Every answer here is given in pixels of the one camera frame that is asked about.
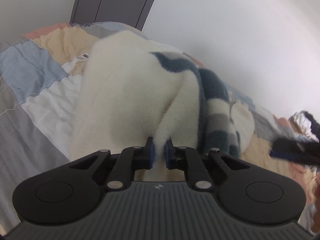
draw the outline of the bed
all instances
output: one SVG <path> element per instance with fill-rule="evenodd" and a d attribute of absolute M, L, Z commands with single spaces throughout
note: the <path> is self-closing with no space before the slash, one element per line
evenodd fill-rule
<path fill-rule="evenodd" d="M 23 180 L 69 161 L 75 107 L 86 60 L 93 44 L 122 30 L 140 31 L 121 23 L 62 23 L 0 43 L 0 230 L 19 222 L 12 206 L 15 187 Z M 277 137 L 308 140 L 288 120 L 277 118 L 226 84 L 231 100 L 253 115 L 254 134 L 240 158 L 289 177 L 305 191 L 307 205 L 300 223 L 308 231 L 315 198 L 316 171 L 268 152 Z"/>

